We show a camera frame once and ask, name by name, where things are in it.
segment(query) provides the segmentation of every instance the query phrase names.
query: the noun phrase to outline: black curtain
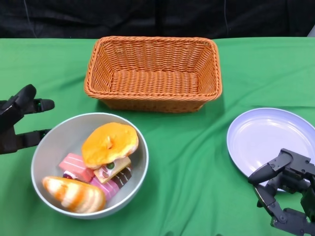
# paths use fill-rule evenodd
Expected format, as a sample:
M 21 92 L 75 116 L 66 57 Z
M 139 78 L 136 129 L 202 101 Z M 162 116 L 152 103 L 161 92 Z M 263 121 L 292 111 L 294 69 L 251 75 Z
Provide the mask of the black curtain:
M 314 25 L 314 0 L 0 1 L 2 38 L 307 36 Z

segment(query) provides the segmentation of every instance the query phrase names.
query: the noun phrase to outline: wicker basket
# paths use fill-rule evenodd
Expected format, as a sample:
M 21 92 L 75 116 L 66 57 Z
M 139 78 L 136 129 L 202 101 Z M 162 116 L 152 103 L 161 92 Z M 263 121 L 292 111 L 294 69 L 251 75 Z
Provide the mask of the wicker basket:
M 218 48 L 206 38 L 104 37 L 84 91 L 111 109 L 198 111 L 222 93 Z

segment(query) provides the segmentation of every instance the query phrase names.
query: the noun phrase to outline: green table cover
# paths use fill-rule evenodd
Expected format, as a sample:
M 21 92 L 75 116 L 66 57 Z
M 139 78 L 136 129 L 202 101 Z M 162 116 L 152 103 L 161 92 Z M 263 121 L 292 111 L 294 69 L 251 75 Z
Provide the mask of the green table cover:
M 0 156 L 1 236 L 283 236 L 256 207 L 247 179 L 226 147 L 231 122 L 242 112 L 275 107 L 315 124 L 315 39 L 215 40 L 223 94 L 199 112 L 161 114 L 111 111 L 83 91 L 95 40 L 0 39 L 0 100 L 32 83 L 37 98 L 55 109 L 25 116 L 17 133 L 52 128 L 72 116 L 110 112 L 143 133 L 150 166 L 143 186 L 125 208 L 84 221 L 59 214 L 31 182 L 35 148 Z M 281 206 L 302 210 L 300 194 L 281 193 Z

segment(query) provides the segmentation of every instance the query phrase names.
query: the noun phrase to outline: toy pastry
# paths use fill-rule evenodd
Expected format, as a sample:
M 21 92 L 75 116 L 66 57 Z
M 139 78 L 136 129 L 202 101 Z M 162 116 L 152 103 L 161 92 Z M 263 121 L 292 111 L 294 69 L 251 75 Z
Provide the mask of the toy pastry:
M 69 153 L 64 160 L 59 164 L 59 167 L 74 174 L 78 179 L 84 182 L 90 182 L 94 177 L 93 170 L 84 165 L 82 156 Z
M 78 180 L 78 181 L 82 181 L 76 175 L 74 175 L 73 173 L 71 173 L 69 171 L 65 171 L 63 173 L 63 178 L 69 178 L 69 179 L 75 179 L 75 180 Z
M 138 144 L 138 135 L 132 126 L 108 123 L 97 128 L 83 143 L 83 161 L 88 168 L 95 170 L 129 156 L 136 151 Z
M 123 168 L 131 165 L 129 157 L 116 159 L 94 171 L 95 176 L 101 183 L 106 183 L 113 176 L 117 175 Z
M 106 200 L 109 201 L 113 198 L 116 193 L 121 189 L 131 178 L 131 169 L 130 167 L 124 168 L 112 179 L 108 180 L 106 183 L 102 184 L 99 182 L 97 177 L 94 177 L 90 184 L 100 188 L 106 195 Z
M 71 212 L 92 213 L 102 210 L 106 197 L 99 188 L 74 179 L 45 177 L 44 188 Z

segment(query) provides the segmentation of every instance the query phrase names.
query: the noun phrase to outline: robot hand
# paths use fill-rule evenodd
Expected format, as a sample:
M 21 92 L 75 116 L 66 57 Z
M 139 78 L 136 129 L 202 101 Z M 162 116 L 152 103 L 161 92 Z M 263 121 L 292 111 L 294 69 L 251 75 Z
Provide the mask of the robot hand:
M 36 88 L 27 85 L 7 101 L 0 101 L 0 154 L 16 152 L 19 149 L 39 144 L 49 129 L 37 130 L 24 134 L 15 134 L 14 125 L 26 114 L 51 110 L 54 101 L 34 99 Z
M 264 207 L 272 217 L 271 226 L 298 236 L 315 236 L 315 167 L 310 160 L 281 149 L 278 157 L 257 169 L 248 178 L 258 197 L 257 206 Z M 265 187 L 259 185 L 267 180 Z M 282 210 L 274 198 L 278 188 L 291 194 L 301 193 L 301 205 L 305 213 L 290 208 Z

